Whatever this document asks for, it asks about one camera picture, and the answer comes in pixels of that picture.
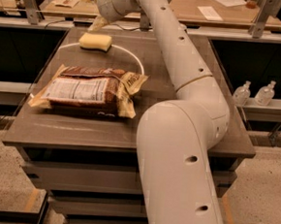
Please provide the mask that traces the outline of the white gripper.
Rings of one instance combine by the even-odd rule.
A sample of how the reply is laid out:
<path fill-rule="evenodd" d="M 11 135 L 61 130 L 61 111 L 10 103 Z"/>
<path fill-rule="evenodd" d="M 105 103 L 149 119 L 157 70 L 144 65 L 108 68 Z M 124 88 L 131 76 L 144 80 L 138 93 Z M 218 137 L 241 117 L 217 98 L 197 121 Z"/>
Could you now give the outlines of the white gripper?
<path fill-rule="evenodd" d="M 112 22 L 118 21 L 129 13 L 138 13 L 140 5 L 136 0 L 83 0 L 95 1 L 100 16 L 97 16 L 87 29 L 88 32 L 96 32 Z"/>

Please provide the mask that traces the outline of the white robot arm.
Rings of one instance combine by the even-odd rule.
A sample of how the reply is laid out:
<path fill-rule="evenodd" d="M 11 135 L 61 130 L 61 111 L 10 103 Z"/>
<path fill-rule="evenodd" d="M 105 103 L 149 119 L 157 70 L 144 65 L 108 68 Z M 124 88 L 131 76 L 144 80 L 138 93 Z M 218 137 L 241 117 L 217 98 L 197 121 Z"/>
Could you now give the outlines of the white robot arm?
<path fill-rule="evenodd" d="M 208 150 L 227 132 L 230 107 L 178 22 L 170 0 L 94 0 L 100 28 L 143 12 L 163 54 L 176 98 L 148 108 L 137 130 L 148 224 L 224 224 Z"/>

